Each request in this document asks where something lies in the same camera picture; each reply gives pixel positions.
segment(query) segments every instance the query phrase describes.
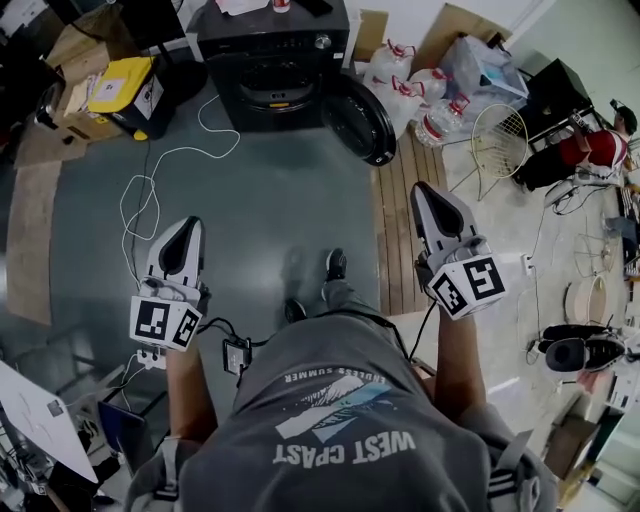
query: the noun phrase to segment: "gray floor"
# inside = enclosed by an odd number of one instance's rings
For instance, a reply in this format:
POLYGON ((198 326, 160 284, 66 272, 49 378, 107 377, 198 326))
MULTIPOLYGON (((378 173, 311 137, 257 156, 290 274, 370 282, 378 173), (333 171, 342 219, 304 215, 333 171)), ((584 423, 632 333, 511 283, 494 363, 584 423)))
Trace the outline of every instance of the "gray floor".
MULTIPOLYGON (((178 110, 165 137, 151 143, 148 173, 168 149, 193 146, 221 154, 233 143, 233 134, 207 133, 197 122, 198 108, 214 94, 209 83, 178 110)), ((203 121, 210 128, 230 127, 219 101, 205 109, 203 121)), ((64 164, 51 245, 54 326, 47 331, 3 321, 1 329, 8 331, 2 332, 3 344, 12 355, 23 352, 18 345, 29 337, 29 347, 64 346, 106 370, 126 362, 136 349, 127 335, 129 298, 136 289, 121 252, 118 205, 131 176, 142 171, 146 149, 146 143, 120 137, 91 145, 86 157, 64 164)), ((179 151, 163 160, 156 184, 160 232, 188 215, 204 221, 202 277, 213 294, 209 314, 228 318, 240 335, 261 340, 272 334, 281 325, 281 306, 289 295, 319 310, 325 251, 334 246, 344 247, 349 256, 352 283, 377 303, 369 171, 328 130, 243 135, 222 160, 179 151)), ((125 203, 128 215, 135 212, 139 190, 132 187, 125 203)), ((154 219, 153 210, 147 210, 139 232, 149 233, 154 219)), ((149 245, 136 244, 139 268, 149 245)), ((236 379, 223 372, 221 339, 208 331, 201 351, 224 419, 236 379)), ((73 374, 49 349, 28 354, 21 369, 48 387, 73 374)), ((151 394, 163 385, 159 371, 143 372, 130 394, 151 394)))

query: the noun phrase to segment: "black shoe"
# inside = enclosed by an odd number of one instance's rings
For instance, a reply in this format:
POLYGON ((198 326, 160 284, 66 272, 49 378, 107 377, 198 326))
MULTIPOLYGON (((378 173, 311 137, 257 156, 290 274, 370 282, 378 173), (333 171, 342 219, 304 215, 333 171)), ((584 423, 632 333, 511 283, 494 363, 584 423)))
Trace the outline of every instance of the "black shoe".
POLYGON ((344 279, 347 275, 347 257, 339 247, 327 256, 327 278, 325 282, 344 279))
POLYGON ((287 299, 284 301, 284 317, 290 324, 295 324, 301 320, 307 319, 307 312, 304 306, 296 299, 287 299))

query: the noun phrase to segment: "washing machine door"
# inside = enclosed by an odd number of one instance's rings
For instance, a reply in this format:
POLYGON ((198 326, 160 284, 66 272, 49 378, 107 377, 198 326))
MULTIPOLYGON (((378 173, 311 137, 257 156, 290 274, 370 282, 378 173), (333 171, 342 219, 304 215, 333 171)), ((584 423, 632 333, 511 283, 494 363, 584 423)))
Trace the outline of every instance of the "washing machine door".
POLYGON ((375 166, 388 164, 396 153, 391 119, 375 95, 340 73, 325 81, 322 121, 358 158, 375 166))

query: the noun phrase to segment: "wooden floor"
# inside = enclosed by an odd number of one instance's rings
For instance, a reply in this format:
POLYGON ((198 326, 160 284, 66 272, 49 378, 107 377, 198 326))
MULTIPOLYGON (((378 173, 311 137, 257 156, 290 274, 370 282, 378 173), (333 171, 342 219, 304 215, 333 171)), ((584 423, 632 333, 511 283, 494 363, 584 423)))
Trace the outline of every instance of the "wooden floor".
POLYGON ((420 291, 413 270, 414 260, 423 250, 410 202, 411 188, 417 181, 447 188, 442 149, 426 148, 407 132, 398 141, 391 163, 371 169, 380 309, 385 315, 427 307, 427 296, 420 291))

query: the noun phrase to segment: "black washing machine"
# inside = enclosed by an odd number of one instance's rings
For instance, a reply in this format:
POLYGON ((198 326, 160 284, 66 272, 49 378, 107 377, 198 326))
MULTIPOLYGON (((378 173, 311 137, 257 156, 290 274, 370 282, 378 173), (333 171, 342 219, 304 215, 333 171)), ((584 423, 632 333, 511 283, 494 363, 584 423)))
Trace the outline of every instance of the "black washing machine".
POLYGON ((200 11, 198 45, 234 128, 272 132, 327 126, 357 156, 388 163, 396 140, 377 98, 342 71, 349 21, 342 0, 314 17, 296 3, 229 16, 200 11))

